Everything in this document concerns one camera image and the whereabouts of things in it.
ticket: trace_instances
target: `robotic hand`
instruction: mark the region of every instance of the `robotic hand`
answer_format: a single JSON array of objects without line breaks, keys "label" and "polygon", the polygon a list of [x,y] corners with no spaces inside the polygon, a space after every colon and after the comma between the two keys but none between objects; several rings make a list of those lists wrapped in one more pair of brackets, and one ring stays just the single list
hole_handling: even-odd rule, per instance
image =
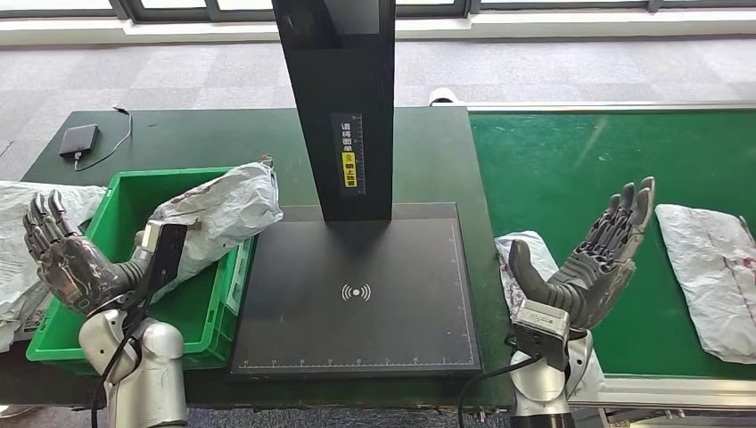
[{"label": "robotic hand", "polygon": [[38,264],[37,276],[74,311],[90,315],[112,307],[116,299],[136,289],[151,254],[137,245],[130,261],[110,263],[65,214],[60,192],[52,191],[47,207],[45,198],[37,194],[23,218],[24,240]]},{"label": "robotic hand", "polygon": [[527,300],[514,316],[517,352],[512,365],[515,428],[574,427],[567,399],[593,351],[589,329],[612,308],[635,272],[633,256],[652,215],[655,182],[645,178],[609,200],[609,207],[559,270],[544,281],[530,264],[530,249],[514,241],[509,268]]},{"label": "robotic hand", "polygon": [[152,294],[177,275],[186,226],[150,221],[131,260],[111,263],[66,219],[58,192],[47,205],[41,195],[32,201],[25,241],[40,279],[87,315],[78,341],[103,381],[109,426],[186,426],[184,339],[173,325],[146,317]]}]

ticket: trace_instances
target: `white plastic package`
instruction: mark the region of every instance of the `white plastic package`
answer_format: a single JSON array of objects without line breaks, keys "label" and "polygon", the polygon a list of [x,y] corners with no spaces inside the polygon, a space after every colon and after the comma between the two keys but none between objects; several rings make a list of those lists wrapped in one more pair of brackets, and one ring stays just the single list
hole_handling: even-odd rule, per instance
[{"label": "white plastic package", "polygon": [[661,235],[703,350],[756,364],[756,245],[729,214],[656,206]]},{"label": "white plastic package", "polygon": [[273,168],[253,162],[164,202],[150,220],[188,225],[178,276],[153,302],[234,247],[284,218]]},{"label": "white plastic package", "polygon": [[[499,274],[501,276],[501,285],[504,287],[504,298],[506,306],[509,307],[510,317],[514,317],[521,303],[525,300],[525,294],[520,289],[520,285],[514,279],[512,272],[509,270],[507,261],[509,260],[509,251],[512,248],[512,241],[519,239],[528,244],[530,248],[530,264],[538,271],[538,274],[546,281],[551,277],[559,267],[556,266],[554,258],[551,257],[551,251],[548,250],[543,238],[531,230],[524,232],[513,232],[508,235],[499,236],[494,239],[497,246],[499,257]],[[578,383],[574,393],[581,391],[598,391],[604,384],[604,372],[598,362],[595,352],[591,352],[588,359],[586,373]]]},{"label": "white plastic package", "polygon": [[0,181],[0,352],[10,349],[13,334],[49,293],[37,278],[37,263],[24,243],[21,218],[36,193],[46,197],[53,189],[61,192],[66,215],[77,225],[95,214],[107,191],[93,185]]}]

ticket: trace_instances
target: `floor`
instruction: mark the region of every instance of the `floor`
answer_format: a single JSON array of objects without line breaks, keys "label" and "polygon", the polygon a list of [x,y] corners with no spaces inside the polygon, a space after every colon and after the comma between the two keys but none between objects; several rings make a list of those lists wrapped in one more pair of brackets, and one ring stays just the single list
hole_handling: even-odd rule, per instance
[{"label": "floor", "polygon": [[[464,101],[756,100],[756,40],[401,42],[396,104],[447,86]],[[0,179],[20,179],[71,111],[292,107],[278,44],[0,50]],[[45,408],[0,428],[89,426]],[[450,412],[190,410],[190,426],[456,426]],[[503,416],[484,425],[507,426]]]}]

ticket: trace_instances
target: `black cable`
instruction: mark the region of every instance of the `black cable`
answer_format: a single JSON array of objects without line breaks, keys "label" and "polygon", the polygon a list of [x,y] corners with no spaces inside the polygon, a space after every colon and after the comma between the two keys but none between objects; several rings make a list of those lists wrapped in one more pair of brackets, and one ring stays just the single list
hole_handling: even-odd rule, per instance
[{"label": "black cable", "polygon": [[125,136],[123,136],[123,138],[120,139],[120,141],[118,141],[116,143],[116,146],[113,147],[113,150],[111,150],[110,153],[106,154],[105,156],[103,156],[99,160],[95,160],[94,162],[90,163],[89,165],[87,165],[85,167],[82,167],[82,168],[78,167],[78,160],[81,158],[81,152],[76,152],[76,154],[74,154],[74,161],[73,161],[73,170],[74,171],[79,172],[79,171],[83,171],[85,169],[90,169],[94,165],[97,165],[98,163],[100,163],[100,162],[102,162],[102,161],[110,158],[111,155],[113,155],[118,150],[118,148],[121,145],[121,143],[123,143],[124,141],[128,140],[128,138],[131,136],[131,133],[134,130],[134,117],[131,115],[131,111],[128,111],[126,109],[122,109],[120,107],[113,107],[113,110],[115,110],[115,111],[117,111],[117,112],[119,112],[121,114],[126,114],[128,116],[128,132],[126,133]]},{"label": "black cable", "polygon": [[103,374],[100,376],[99,383],[94,387],[94,395],[92,397],[92,414],[90,415],[92,419],[92,428],[97,428],[97,400],[100,398],[100,394],[105,391],[105,383],[108,382],[108,375],[111,373],[113,367],[119,361],[120,355],[123,353],[124,348],[126,348],[128,340],[131,339],[131,336],[134,335],[136,329],[139,328],[140,324],[142,324],[142,321],[147,318],[147,307],[150,306],[152,295],[153,292],[147,294],[147,297],[144,299],[144,303],[141,307],[139,307],[139,311],[134,316],[134,322],[126,330],[126,333],[123,335],[123,340],[120,341],[118,348],[116,348],[113,356],[111,357],[111,360],[108,362],[108,365],[105,367]]},{"label": "black cable", "polygon": [[464,420],[462,418],[462,406],[464,404],[464,395],[467,393],[467,390],[469,390],[471,386],[473,386],[477,382],[482,381],[484,379],[489,379],[490,377],[503,375],[504,373],[513,372],[514,370],[518,370],[525,366],[529,366],[540,359],[541,359],[540,355],[536,357],[530,357],[524,361],[520,361],[519,363],[512,364],[511,366],[506,366],[506,367],[501,367],[499,369],[496,369],[493,372],[478,374],[477,376],[467,381],[467,383],[464,384],[464,387],[462,387],[462,392],[459,393],[459,401],[456,403],[456,419],[457,419],[457,422],[459,423],[459,428],[464,428]]}]

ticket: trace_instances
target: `green table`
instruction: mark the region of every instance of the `green table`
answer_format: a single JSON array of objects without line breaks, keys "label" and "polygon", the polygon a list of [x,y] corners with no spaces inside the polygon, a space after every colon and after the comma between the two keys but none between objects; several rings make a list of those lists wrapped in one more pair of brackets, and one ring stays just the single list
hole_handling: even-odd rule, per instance
[{"label": "green table", "polygon": [[[720,210],[756,224],[756,110],[631,104],[470,110],[494,235],[538,231],[557,262],[582,240],[610,194],[651,175],[656,203]],[[735,394],[730,404],[744,395],[737,404],[756,407],[756,383],[748,382],[756,380],[756,367],[701,349],[655,218],[636,263],[627,290],[594,331],[610,388],[635,388],[619,401],[632,404],[644,385],[657,385],[679,396],[691,389],[720,395],[721,389]]]},{"label": "green table", "polygon": [[[555,258],[564,259],[604,209],[608,196],[627,181],[647,175],[657,177],[657,202],[722,210],[756,224],[756,199],[749,185],[756,178],[756,110],[634,105],[468,110],[469,116],[459,107],[397,109],[394,197],[395,202],[459,204],[473,309],[488,369],[505,364],[509,356],[502,343],[508,314],[494,235],[536,230]],[[115,112],[75,112],[62,129],[92,122],[103,130],[102,144],[91,157],[97,159],[125,133],[126,122]],[[294,111],[139,111],[135,127],[133,143],[81,173],[57,156],[59,131],[24,178],[106,185],[125,169],[227,166],[270,153],[280,177],[282,205],[316,203]],[[637,255],[637,267],[616,307],[594,331],[606,385],[577,394],[573,402],[756,408],[756,368],[724,363],[701,350],[655,221]],[[31,372],[19,373],[29,377]],[[187,372],[190,403],[444,407],[454,404],[460,387],[448,382],[364,380],[251,388],[226,382],[224,373]],[[78,379],[71,381],[80,384]],[[12,395],[0,392],[0,399],[14,402]],[[29,402],[32,396],[24,399]],[[53,395],[45,400],[64,402]],[[508,380],[482,384],[469,404],[508,407]]]}]

